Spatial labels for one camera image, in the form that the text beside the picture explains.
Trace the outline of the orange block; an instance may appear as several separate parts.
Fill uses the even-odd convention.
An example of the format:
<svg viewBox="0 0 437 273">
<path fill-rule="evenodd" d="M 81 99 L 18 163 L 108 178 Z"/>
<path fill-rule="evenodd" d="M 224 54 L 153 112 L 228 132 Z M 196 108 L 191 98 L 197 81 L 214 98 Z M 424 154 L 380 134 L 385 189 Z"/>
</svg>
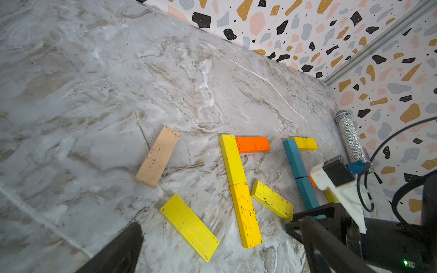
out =
<svg viewBox="0 0 437 273">
<path fill-rule="evenodd" d="M 271 150 L 267 137 L 236 137 L 236 143 L 240 154 Z"/>
<path fill-rule="evenodd" d="M 311 175 L 308 175 L 308 179 L 310 180 L 310 183 L 312 185 L 313 188 L 317 188 L 317 185 L 315 184 L 313 178 L 311 177 Z"/>
</svg>

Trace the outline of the teal block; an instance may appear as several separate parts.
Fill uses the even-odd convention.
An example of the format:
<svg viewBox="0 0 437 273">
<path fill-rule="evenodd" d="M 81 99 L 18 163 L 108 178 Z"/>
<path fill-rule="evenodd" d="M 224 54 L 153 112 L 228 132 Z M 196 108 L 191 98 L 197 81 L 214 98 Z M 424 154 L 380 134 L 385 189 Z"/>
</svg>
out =
<svg viewBox="0 0 437 273">
<path fill-rule="evenodd" d="M 303 199 L 306 210 L 312 210 L 320 206 L 314 189 L 308 177 L 302 177 L 296 180 L 298 190 Z"/>
<path fill-rule="evenodd" d="M 307 177 L 307 171 L 305 169 L 296 141 L 287 139 L 283 141 L 283 145 L 294 177 L 296 179 Z"/>
</svg>

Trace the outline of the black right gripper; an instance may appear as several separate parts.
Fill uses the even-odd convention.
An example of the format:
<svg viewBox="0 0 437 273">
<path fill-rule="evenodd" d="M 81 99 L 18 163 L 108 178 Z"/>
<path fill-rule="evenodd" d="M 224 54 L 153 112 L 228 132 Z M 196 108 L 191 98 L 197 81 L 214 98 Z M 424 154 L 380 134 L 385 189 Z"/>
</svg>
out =
<svg viewBox="0 0 437 273">
<path fill-rule="evenodd" d="M 328 203 L 297 213 L 286 233 L 302 245 L 335 246 L 336 236 L 371 266 L 392 273 L 430 272 L 430 221 L 420 225 L 365 218 L 365 233 L 341 204 Z"/>
</svg>

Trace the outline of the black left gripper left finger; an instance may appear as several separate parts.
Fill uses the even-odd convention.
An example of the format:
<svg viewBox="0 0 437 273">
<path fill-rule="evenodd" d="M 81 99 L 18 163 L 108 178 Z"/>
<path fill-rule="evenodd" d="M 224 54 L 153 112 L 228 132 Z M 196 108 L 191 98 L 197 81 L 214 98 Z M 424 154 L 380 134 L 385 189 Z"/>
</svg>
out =
<svg viewBox="0 0 437 273">
<path fill-rule="evenodd" d="M 143 244 L 141 225 L 132 222 L 77 273 L 134 273 Z"/>
</svg>

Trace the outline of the yellow block scuffed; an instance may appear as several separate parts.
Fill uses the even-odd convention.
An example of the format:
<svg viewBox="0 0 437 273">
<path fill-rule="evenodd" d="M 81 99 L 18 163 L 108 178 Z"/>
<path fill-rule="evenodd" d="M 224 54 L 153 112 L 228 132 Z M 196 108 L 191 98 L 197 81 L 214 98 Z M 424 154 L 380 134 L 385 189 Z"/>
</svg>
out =
<svg viewBox="0 0 437 273">
<path fill-rule="evenodd" d="M 315 151 L 319 149 L 316 140 L 312 138 L 293 137 L 291 140 L 296 142 L 300 151 Z"/>
</svg>

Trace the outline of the yellow block lowest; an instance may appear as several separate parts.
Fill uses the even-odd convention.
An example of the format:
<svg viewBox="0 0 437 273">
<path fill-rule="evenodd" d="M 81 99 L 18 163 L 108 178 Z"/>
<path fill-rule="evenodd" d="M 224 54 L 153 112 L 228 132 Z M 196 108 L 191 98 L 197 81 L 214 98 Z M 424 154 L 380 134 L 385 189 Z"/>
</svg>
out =
<svg viewBox="0 0 437 273">
<path fill-rule="evenodd" d="M 229 185 L 246 183 L 244 168 L 234 135 L 223 134 L 219 137 Z"/>
</svg>

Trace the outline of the yellow-green block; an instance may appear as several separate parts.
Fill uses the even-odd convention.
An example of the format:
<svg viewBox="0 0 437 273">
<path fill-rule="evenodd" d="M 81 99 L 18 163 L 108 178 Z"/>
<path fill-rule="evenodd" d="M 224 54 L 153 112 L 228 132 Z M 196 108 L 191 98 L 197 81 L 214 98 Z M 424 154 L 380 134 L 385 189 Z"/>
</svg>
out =
<svg viewBox="0 0 437 273">
<path fill-rule="evenodd" d="M 325 190 L 324 194 L 326 196 L 326 199 L 329 203 L 333 202 L 333 203 L 340 203 L 340 201 L 338 200 L 338 198 L 335 196 L 335 194 L 330 190 Z"/>
</svg>

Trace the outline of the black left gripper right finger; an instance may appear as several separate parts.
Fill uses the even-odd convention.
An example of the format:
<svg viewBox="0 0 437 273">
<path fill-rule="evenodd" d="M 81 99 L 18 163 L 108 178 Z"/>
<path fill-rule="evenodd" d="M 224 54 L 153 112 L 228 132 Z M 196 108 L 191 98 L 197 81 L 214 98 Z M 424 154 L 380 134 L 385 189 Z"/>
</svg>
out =
<svg viewBox="0 0 437 273">
<path fill-rule="evenodd" d="M 336 239 L 335 246 L 304 245 L 312 273 L 372 273 L 358 256 Z"/>
</svg>

